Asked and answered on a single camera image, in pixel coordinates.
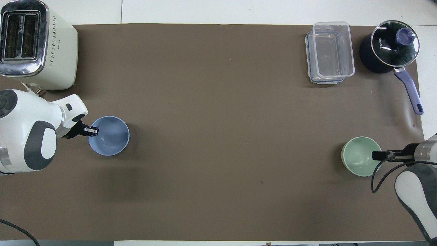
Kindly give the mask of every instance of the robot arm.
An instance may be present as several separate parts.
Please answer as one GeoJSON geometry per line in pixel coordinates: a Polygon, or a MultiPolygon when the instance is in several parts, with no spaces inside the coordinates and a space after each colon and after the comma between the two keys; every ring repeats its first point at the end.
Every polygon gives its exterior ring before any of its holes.
{"type": "Polygon", "coordinates": [[[77,95],[47,102],[24,91],[0,91],[0,175],[45,168],[57,137],[97,136],[98,128],[82,124],[86,114],[77,95]]]}
{"type": "Polygon", "coordinates": [[[412,165],[396,178],[395,191],[429,245],[437,246],[437,170],[426,164],[412,165]]]}

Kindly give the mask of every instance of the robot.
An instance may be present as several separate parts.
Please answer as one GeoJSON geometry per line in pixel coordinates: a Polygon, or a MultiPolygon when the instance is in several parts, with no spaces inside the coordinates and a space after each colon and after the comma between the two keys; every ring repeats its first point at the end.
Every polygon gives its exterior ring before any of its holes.
{"type": "Polygon", "coordinates": [[[48,102],[31,91],[0,91],[0,175],[44,169],[58,137],[97,136],[97,127],[82,123],[87,114],[74,94],[48,102]]]}
{"type": "Polygon", "coordinates": [[[372,158],[381,161],[403,162],[390,170],[379,182],[399,167],[407,166],[396,177],[395,192],[399,202],[410,213],[430,246],[437,246],[437,134],[421,143],[405,146],[403,150],[374,151],[372,158]]]}

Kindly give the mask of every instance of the black cable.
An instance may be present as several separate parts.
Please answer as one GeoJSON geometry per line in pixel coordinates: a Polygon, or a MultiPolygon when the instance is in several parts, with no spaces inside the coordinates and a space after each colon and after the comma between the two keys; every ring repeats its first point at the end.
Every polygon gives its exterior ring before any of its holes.
{"type": "Polygon", "coordinates": [[[391,161],[391,160],[393,160],[393,159],[394,159],[394,157],[385,158],[384,160],[380,161],[380,162],[378,163],[378,165],[376,165],[375,170],[373,170],[373,174],[372,174],[372,182],[371,182],[372,193],[377,192],[378,189],[379,189],[379,186],[378,186],[378,187],[376,187],[376,190],[375,190],[375,191],[373,190],[373,180],[375,179],[376,171],[378,170],[378,168],[379,168],[379,167],[380,167],[384,162],[388,162],[388,161],[391,161]]]}
{"type": "Polygon", "coordinates": [[[10,174],[15,174],[14,172],[12,172],[12,173],[7,173],[7,172],[0,172],[0,173],[2,173],[2,174],[4,174],[4,175],[10,175],[10,174]]]}
{"type": "Polygon", "coordinates": [[[14,225],[14,224],[12,224],[12,223],[10,223],[10,222],[7,222],[7,221],[5,221],[5,220],[2,220],[2,219],[0,219],[0,223],[3,223],[3,224],[5,224],[5,225],[8,225],[8,226],[10,226],[10,227],[12,227],[12,228],[15,228],[15,229],[17,229],[18,231],[20,231],[20,232],[22,232],[22,233],[24,233],[26,236],[28,236],[34,243],[35,243],[35,245],[36,246],[39,246],[39,243],[38,243],[38,241],[29,233],[29,232],[27,232],[26,230],[24,230],[23,228],[21,228],[21,227],[19,227],[18,225],[14,225]]]}
{"type": "Polygon", "coordinates": [[[376,193],[376,192],[378,191],[379,187],[381,187],[382,182],[384,182],[384,180],[387,178],[387,176],[389,176],[390,173],[392,173],[393,171],[395,171],[396,169],[398,169],[398,168],[400,168],[400,167],[408,166],[408,165],[413,165],[413,164],[417,164],[417,163],[437,165],[437,163],[435,163],[435,162],[421,162],[421,161],[417,161],[417,162],[405,162],[405,163],[402,163],[402,164],[397,165],[396,167],[392,168],[390,171],[388,171],[388,172],[387,172],[387,173],[382,177],[381,181],[379,181],[379,183],[378,183],[378,185],[376,186],[376,188],[373,189],[373,179],[375,178],[375,173],[376,173],[378,167],[381,166],[382,163],[388,161],[389,159],[390,159],[390,158],[384,159],[384,160],[382,160],[380,163],[378,163],[378,165],[376,165],[376,168],[375,168],[375,170],[373,171],[373,174],[372,174],[372,184],[371,184],[372,193],[376,193]]]}

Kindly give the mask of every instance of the blue bowl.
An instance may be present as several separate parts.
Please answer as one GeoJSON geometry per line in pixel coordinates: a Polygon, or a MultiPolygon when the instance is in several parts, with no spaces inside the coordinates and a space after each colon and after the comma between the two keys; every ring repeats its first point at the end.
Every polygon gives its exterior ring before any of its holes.
{"type": "Polygon", "coordinates": [[[116,155],[129,142],[129,128],[126,123],[115,116],[103,116],[91,125],[99,127],[97,137],[88,137],[91,148],[101,155],[116,155]]]}

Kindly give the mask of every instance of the brown paper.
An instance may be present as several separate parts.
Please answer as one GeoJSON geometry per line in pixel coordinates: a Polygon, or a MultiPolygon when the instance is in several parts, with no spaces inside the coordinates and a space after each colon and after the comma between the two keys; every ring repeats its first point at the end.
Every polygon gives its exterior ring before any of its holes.
{"type": "Polygon", "coordinates": [[[75,28],[76,83],[43,97],[78,94],[84,123],[120,117],[131,140],[107,157],[59,139],[46,169],[0,177],[1,218],[38,239],[423,240],[396,198],[399,171],[372,194],[340,158],[357,136],[383,150],[423,140],[402,83],[359,59],[373,27],[351,27],[355,75],[331,86],[308,78],[311,26],[75,28]]]}

